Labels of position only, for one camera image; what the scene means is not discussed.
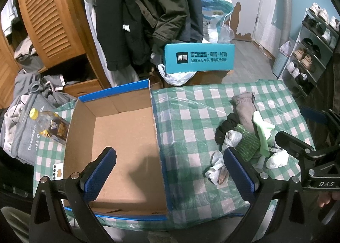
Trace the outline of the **person's right hand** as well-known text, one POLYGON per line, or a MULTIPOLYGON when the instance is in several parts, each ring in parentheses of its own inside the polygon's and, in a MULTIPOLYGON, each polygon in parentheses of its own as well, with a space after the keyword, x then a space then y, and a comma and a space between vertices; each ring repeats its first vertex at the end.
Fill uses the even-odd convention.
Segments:
POLYGON ((332 199, 332 195, 329 192, 321 192, 319 193, 317 203, 320 208, 324 207, 325 205, 329 204, 332 199))

